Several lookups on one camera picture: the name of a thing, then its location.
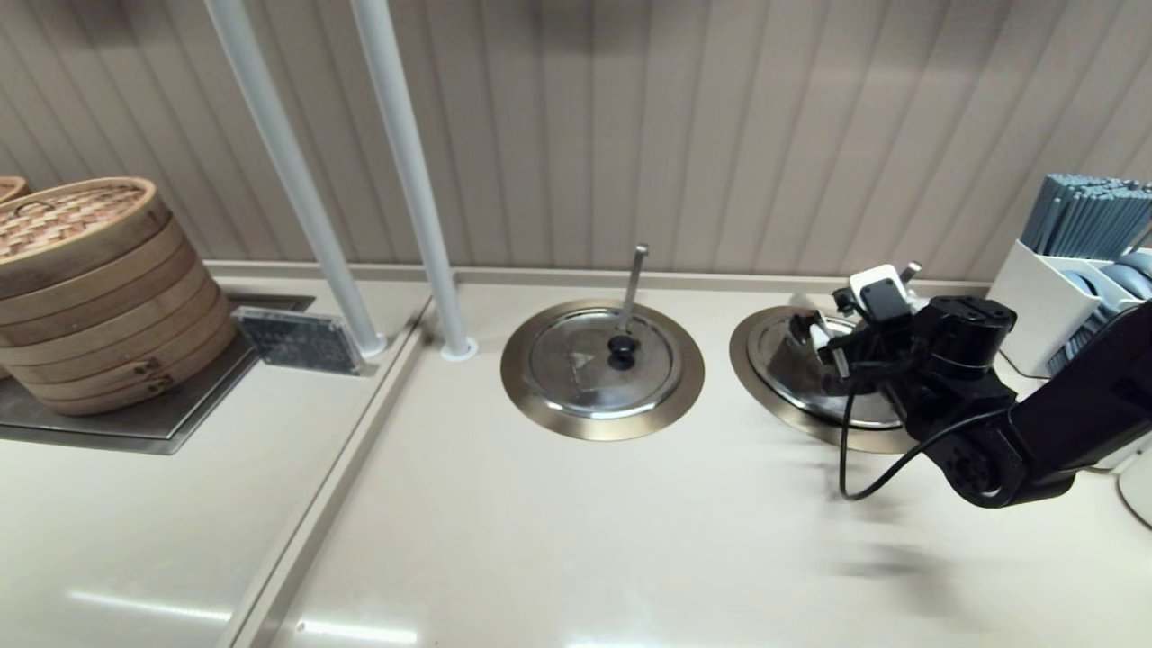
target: wall panel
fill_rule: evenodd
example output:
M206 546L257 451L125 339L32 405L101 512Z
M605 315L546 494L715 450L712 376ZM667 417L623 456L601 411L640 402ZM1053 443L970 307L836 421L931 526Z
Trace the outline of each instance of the wall panel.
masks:
M248 0L349 257L418 259L346 0ZM1145 0L393 0L458 264L990 279L1046 173L1152 180ZM306 259L195 0L0 0L0 173L152 178Z

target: stacked bamboo steamer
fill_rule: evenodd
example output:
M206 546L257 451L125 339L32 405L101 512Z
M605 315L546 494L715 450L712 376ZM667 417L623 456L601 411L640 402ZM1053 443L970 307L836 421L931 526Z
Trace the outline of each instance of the stacked bamboo steamer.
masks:
M59 414L152 398L232 341L228 300L138 178L0 204L0 364Z
M18 175L0 175L0 203L26 196L31 193L28 181ZM0 380L8 377L8 371L0 367Z

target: countertop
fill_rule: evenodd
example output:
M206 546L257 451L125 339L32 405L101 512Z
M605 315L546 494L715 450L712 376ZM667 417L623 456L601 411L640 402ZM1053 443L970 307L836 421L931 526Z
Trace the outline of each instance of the countertop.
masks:
M462 286L479 355L420 352L275 646L1149 645L1152 532L1111 476L982 510L920 458L865 502L833 493L836 450L766 412L728 360L745 316L804 295L642 287L704 355L695 406L615 443L529 421L500 382L508 337L556 303L619 296ZM849 480L893 460L854 452Z
M215 268L226 289L309 294L319 279ZM359 282L403 342L419 281ZM395 360L347 377L257 363L174 455L0 440L0 646L214 646L242 619Z

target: steel pot lid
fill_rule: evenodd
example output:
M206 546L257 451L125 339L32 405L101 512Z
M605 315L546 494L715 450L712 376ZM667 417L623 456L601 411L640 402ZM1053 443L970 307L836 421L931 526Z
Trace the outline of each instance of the steel pot lid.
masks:
M848 395L829 393L826 385L833 378L832 372L788 334L791 316L805 309L788 307L773 311L761 317L749 332L748 357L752 369L788 402L833 423L843 423ZM833 336L852 331L847 319L825 316L825 322ZM899 428L901 422L892 405L873 392L856 397L849 424L865 430L888 430Z
M840 443L847 395L829 391L831 371L788 334L793 315L810 312L798 307L761 310L745 318L733 332L729 359L744 389L789 425L832 444ZM844 334L852 324L825 316L829 331ZM900 417L878 393L859 394L852 404L848 446L854 450L902 453L915 445Z
M635 363L613 364L609 341L620 303L586 300L537 314L505 348L505 390L530 419L553 431L614 440L659 430L688 410L704 382L704 360L688 333L636 304L629 336Z

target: stainless steel rim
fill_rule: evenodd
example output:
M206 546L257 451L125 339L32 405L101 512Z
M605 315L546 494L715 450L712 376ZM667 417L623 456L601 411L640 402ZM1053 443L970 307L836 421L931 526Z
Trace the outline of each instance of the stainless steel rim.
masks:
M827 423L785 400L760 378L752 367L752 361L748 355L749 336L760 322L774 316L778 308L753 312L736 326L728 341L728 357L732 361L732 368L736 371L736 376L748 393L778 419L804 434L839 446L840 425ZM851 450L880 454L902 454L915 445L916 442L908 436L903 428L886 430L850 428L848 430L848 447Z
M568 314L594 309L619 309L617 300L579 300L543 310L521 324L508 339L500 360L500 377L511 401L529 419L561 435L584 440L624 440L643 437L676 422L696 402L704 386L704 356L688 331L664 314L641 304L635 315L655 324L668 333L668 342L676 345L682 363L680 382L654 407L631 416L617 419L589 419L558 412L537 394L524 380L523 367L536 336L547 324Z

